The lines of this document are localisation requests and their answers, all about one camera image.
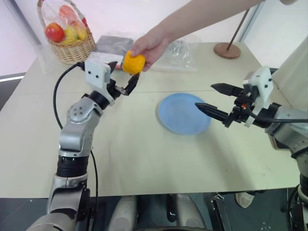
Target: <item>white table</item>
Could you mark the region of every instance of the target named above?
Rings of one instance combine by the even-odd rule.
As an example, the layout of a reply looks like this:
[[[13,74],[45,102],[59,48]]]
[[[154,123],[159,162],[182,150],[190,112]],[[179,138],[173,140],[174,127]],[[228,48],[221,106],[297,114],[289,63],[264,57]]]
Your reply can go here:
[[[216,56],[214,45],[200,45],[198,72],[143,73],[129,97],[121,96],[105,110],[93,140],[100,196],[245,191],[298,184],[295,160],[288,151],[274,150],[260,128],[236,122],[225,128],[212,119],[208,131],[181,136],[160,124],[156,115],[159,102],[178,91],[231,111],[234,97],[222,95],[210,85],[226,82],[240,87],[247,73],[260,65],[243,44],[236,60]],[[0,112],[0,197],[49,196],[60,133],[52,91],[66,68],[43,75],[35,61]],[[129,79],[121,71],[113,76],[120,86]],[[64,123],[68,107],[90,92],[84,73],[78,69],[69,73],[58,92],[58,111]],[[271,99],[287,105],[277,88]],[[88,185],[94,192],[94,169],[89,160]]]

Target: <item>yellow fruit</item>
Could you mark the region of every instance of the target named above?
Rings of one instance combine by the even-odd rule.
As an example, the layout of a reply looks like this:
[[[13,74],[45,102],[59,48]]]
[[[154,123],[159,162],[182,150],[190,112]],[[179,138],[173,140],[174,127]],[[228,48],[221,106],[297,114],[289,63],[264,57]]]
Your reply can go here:
[[[77,30],[77,34],[78,34],[78,38],[80,40],[85,40],[87,38],[87,36],[88,36],[86,30]]]
[[[131,51],[128,51],[123,61],[123,71],[135,75],[142,71],[145,64],[145,57],[141,54],[131,57]]]
[[[74,39],[74,41],[78,39],[78,33],[76,29],[71,25],[68,25],[66,27],[66,29],[64,30],[64,33],[65,33],[65,38],[67,39],[71,39],[71,40]]]
[[[76,41],[77,41],[77,39],[75,39],[75,38],[65,38],[62,42],[60,42],[60,44],[61,45],[69,45],[69,44],[72,44]]]

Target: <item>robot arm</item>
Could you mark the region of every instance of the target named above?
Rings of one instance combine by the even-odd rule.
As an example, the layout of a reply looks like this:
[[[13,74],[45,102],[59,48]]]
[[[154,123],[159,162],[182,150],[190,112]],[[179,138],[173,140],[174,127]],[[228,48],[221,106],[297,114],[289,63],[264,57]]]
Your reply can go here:
[[[28,231],[73,231],[78,221],[89,213],[90,190],[87,166],[93,133],[103,110],[121,94],[129,95],[136,87],[139,74],[131,77],[126,88],[116,86],[110,78],[116,62],[97,64],[86,61],[82,69],[94,91],[72,105],[60,133],[57,172],[53,176],[47,215],[40,217]]]
[[[207,103],[196,103],[206,115],[221,121],[227,128],[233,121],[244,122],[264,128],[275,149],[289,149],[296,159],[300,172],[298,187],[302,203],[304,230],[308,230],[308,113],[268,103],[273,83],[268,67],[250,73],[243,82],[244,88],[225,83],[213,84],[218,92],[235,96],[234,108],[230,114]]]

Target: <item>human hand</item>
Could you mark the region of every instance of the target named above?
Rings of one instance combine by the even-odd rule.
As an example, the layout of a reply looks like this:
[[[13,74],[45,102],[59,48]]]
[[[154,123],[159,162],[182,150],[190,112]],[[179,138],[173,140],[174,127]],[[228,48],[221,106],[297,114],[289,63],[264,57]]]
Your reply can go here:
[[[169,40],[162,33],[151,30],[134,43],[132,56],[142,54],[145,57],[143,71],[147,71],[162,56],[169,44]]]

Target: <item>gray floor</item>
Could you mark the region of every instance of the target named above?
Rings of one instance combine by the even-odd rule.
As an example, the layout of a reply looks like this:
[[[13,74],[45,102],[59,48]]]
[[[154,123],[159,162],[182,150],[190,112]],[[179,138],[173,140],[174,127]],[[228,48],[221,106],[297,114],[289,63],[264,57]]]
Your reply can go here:
[[[0,110],[8,100],[19,80],[0,83]],[[207,193],[190,194],[197,204],[208,228],[211,227],[205,198]],[[284,213],[286,189],[269,190],[257,194],[250,207],[243,209],[236,204],[234,194],[224,195],[224,205],[233,231],[287,231]],[[96,230],[108,225],[119,197],[101,197]],[[138,228],[174,226],[166,217],[164,195],[141,196]],[[24,231],[37,218],[45,214],[47,199],[0,198],[0,231]],[[84,230],[80,224],[78,230]]]

